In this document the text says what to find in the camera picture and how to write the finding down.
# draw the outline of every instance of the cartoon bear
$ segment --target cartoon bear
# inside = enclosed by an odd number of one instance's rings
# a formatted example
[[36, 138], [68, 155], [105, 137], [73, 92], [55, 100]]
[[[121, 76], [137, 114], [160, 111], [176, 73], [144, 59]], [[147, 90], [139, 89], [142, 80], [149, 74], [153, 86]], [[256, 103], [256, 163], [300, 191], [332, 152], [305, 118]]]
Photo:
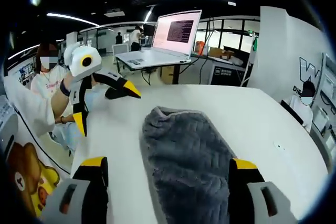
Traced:
[[32, 143], [14, 143], [8, 155], [10, 180], [16, 185], [24, 204], [32, 215], [39, 216], [46, 198], [60, 181], [53, 167], [45, 166]]

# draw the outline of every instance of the wristwatch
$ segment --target wristwatch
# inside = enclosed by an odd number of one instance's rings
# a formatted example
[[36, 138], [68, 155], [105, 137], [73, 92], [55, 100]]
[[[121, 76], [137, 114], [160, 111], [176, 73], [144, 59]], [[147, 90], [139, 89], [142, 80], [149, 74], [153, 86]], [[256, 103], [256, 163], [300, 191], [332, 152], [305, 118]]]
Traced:
[[67, 90], [67, 88], [64, 86], [64, 79], [61, 81], [61, 85], [59, 86], [59, 88], [61, 89], [61, 92], [66, 95], [67, 97], [70, 96], [70, 91]]

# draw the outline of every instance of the white shirt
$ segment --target white shirt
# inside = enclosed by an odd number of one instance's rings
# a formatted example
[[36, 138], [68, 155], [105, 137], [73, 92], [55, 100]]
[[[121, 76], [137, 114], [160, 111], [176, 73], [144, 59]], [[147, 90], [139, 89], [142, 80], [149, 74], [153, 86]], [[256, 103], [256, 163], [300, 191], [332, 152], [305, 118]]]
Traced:
[[130, 42], [131, 42], [131, 44], [132, 44], [133, 42], [135, 42], [135, 43], [139, 43], [138, 34], [141, 35], [140, 30], [134, 30], [134, 31], [131, 33], [131, 36], [130, 36]]
[[313, 112], [311, 108], [307, 105], [304, 105], [301, 99], [296, 96], [292, 95], [289, 101], [286, 101], [288, 105], [301, 117], [303, 120], [302, 126], [310, 132], [311, 123], [313, 121]]
[[19, 110], [38, 137], [53, 131], [55, 118], [51, 98], [44, 99], [34, 94], [12, 76], [4, 78], [4, 87], [9, 102]]
[[[59, 88], [67, 72], [65, 68], [59, 65], [56, 65], [48, 73], [40, 72], [34, 76], [30, 90], [43, 98], [51, 98]], [[68, 116], [70, 114], [72, 114], [72, 107], [69, 103], [62, 116]]]

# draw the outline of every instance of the laptop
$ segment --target laptop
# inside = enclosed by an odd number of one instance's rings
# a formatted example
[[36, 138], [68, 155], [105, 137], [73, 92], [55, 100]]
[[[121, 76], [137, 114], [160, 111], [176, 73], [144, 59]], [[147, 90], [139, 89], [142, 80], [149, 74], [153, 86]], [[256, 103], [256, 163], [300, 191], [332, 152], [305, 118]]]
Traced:
[[126, 52], [116, 57], [132, 69], [184, 64], [190, 62], [202, 10], [160, 16], [152, 47]]
[[289, 112], [289, 114], [291, 114], [296, 119], [296, 121], [299, 122], [299, 124], [303, 124], [303, 120], [301, 119], [301, 117], [284, 100], [281, 100], [280, 104], [285, 110]]

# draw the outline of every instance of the face mask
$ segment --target face mask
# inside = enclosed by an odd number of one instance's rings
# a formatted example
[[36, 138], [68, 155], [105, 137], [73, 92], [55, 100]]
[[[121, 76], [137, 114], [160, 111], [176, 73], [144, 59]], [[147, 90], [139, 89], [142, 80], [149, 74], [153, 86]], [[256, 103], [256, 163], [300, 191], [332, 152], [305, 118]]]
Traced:
[[301, 97], [301, 101], [304, 105], [310, 105], [313, 101], [313, 97]]
[[57, 56], [46, 56], [40, 57], [41, 65], [46, 69], [52, 69], [54, 66], [57, 65], [58, 57]]

